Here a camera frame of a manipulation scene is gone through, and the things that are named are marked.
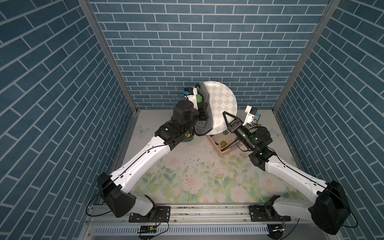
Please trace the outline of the square flower pattern plate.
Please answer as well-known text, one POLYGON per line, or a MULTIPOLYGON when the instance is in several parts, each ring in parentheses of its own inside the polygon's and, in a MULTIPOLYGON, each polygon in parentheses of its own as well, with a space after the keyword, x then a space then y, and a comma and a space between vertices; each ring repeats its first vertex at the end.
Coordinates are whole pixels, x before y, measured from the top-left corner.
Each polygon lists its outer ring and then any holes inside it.
POLYGON ((211 136, 211 139, 220 151, 225 151, 226 149, 231 148, 236 138, 235 134, 228 131, 211 136))

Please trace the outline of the round blue checkered plate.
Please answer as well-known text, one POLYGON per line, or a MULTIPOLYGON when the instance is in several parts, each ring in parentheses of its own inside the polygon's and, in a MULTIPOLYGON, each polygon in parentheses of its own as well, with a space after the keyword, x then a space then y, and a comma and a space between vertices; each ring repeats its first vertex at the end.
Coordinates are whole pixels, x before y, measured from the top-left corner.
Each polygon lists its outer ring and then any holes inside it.
POLYGON ((206 135, 216 135, 227 129, 223 112, 233 116, 237 114, 238 104, 235 94, 223 83, 208 81, 201 83, 201 90, 208 93, 208 114, 212 127, 206 135))

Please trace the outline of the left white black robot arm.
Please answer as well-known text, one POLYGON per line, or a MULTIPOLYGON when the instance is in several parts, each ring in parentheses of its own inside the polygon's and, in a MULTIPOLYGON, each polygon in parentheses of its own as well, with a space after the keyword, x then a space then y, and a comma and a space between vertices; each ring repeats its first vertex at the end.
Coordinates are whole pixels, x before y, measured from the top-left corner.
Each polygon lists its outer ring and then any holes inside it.
POLYGON ((131 190, 140 178, 163 156, 173 150, 189 134, 200 135, 198 128, 208 123, 203 136, 212 129, 212 111, 207 102, 194 105, 189 100, 179 101, 173 116, 159 127, 151 140, 131 160, 110 174, 101 173, 98 178, 98 195, 115 217, 127 213, 153 216, 155 203, 150 197, 139 198, 131 190))

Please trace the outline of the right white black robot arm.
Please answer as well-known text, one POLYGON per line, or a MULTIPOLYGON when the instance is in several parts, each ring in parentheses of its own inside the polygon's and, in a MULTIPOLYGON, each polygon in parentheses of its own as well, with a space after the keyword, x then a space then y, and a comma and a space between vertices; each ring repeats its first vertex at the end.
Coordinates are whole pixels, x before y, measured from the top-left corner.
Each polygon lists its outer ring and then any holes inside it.
POLYGON ((265 203, 266 214, 272 218, 278 216, 296 217, 311 221, 329 235, 336 235, 343 227, 352 211, 343 186, 336 182, 326 182, 294 167, 269 148, 272 143, 270 132, 263 126, 251 132, 238 117, 223 112, 228 130, 235 134, 250 152, 251 163, 301 192, 306 201, 288 200, 274 195, 265 203))

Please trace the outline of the grey green cleaning cloth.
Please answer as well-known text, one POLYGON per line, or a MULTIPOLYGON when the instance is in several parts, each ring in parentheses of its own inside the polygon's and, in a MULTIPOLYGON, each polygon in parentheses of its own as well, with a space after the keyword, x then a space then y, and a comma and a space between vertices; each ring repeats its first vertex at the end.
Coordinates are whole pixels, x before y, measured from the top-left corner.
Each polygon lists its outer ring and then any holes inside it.
POLYGON ((210 104, 210 93, 206 83, 200 83, 196 85, 196 88, 199 116, 194 126, 194 132, 197 136, 204 136, 213 129, 213 114, 210 104))

